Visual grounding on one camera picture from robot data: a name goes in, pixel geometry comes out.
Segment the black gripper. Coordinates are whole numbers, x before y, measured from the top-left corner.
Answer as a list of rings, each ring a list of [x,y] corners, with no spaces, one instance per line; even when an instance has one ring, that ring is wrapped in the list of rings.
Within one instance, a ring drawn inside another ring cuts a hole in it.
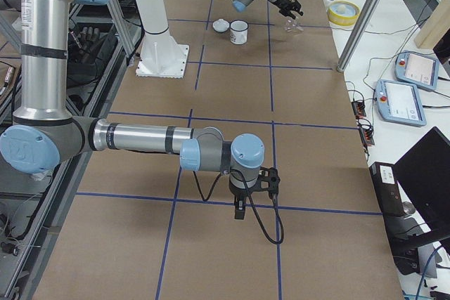
[[[245,205],[251,188],[239,188],[234,184],[230,185],[230,191],[234,196],[234,219],[243,220],[245,218]]]
[[[287,18],[292,18],[293,20],[296,18],[292,12],[303,15],[302,5],[298,0],[276,0],[275,5],[279,8],[279,12]]]

